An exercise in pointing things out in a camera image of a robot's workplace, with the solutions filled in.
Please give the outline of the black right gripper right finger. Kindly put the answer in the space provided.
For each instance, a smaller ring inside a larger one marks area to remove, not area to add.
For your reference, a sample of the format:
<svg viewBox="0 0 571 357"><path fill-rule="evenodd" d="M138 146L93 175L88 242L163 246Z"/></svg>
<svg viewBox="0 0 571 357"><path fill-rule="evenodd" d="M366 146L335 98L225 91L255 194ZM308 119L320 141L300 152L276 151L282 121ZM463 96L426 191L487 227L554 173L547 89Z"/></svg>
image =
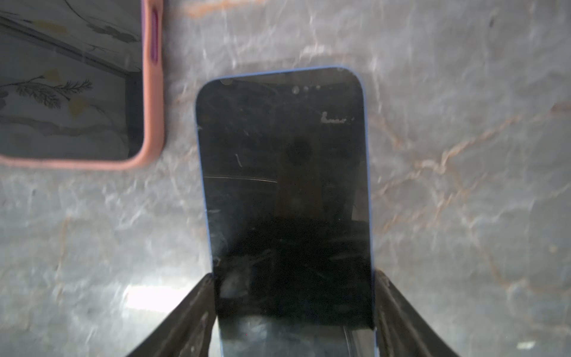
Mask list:
<svg viewBox="0 0 571 357"><path fill-rule="evenodd" d="M374 304L380 356L458 357L379 269L374 273Z"/></svg>

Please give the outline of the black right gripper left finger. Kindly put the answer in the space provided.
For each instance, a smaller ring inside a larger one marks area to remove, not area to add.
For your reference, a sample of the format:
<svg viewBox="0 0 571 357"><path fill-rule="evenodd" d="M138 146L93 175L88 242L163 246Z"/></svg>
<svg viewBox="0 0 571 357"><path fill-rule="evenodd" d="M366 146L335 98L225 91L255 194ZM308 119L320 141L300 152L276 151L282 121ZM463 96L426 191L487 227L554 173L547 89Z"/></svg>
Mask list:
<svg viewBox="0 0 571 357"><path fill-rule="evenodd" d="M216 284L208 273L129 357L208 357L216 319Z"/></svg>

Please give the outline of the black smartphone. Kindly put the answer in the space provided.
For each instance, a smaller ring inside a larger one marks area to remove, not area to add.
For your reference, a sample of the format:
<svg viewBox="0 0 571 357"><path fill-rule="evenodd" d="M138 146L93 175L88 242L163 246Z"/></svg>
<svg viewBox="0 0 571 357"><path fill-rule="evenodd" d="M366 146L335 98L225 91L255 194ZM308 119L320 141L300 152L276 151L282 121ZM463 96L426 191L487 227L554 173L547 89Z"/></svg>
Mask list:
<svg viewBox="0 0 571 357"><path fill-rule="evenodd" d="M376 356L364 89L343 67L196 98L223 356Z"/></svg>

